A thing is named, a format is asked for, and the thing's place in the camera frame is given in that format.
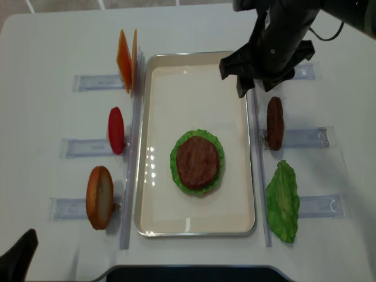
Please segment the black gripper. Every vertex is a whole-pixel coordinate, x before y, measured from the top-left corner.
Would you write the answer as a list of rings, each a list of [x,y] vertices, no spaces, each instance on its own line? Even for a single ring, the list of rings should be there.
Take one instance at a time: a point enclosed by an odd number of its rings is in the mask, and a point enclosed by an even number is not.
[[[314,54],[299,55],[298,46],[320,8],[320,1],[233,1],[236,12],[255,9],[257,20],[249,41],[220,61],[221,78],[238,75],[239,98],[254,88],[253,79],[262,79],[265,92],[292,80],[283,75]]]

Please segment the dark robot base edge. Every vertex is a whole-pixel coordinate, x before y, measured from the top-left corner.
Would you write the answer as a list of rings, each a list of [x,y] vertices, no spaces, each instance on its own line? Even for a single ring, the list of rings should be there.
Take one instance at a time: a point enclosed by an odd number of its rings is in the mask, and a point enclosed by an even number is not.
[[[291,281],[271,267],[127,266],[111,270],[102,281]]]

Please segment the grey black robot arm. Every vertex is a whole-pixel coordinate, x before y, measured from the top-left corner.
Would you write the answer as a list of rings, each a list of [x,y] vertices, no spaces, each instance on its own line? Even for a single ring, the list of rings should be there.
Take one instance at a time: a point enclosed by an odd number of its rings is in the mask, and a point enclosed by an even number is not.
[[[221,59],[221,78],[237,76],[242,98],[261,80],[266,92],[294,77],[294,68],[315,53],[303,38],[320,10],[375,38],[375,1],[233,1],[237,12],[256,10],[249,41]]]

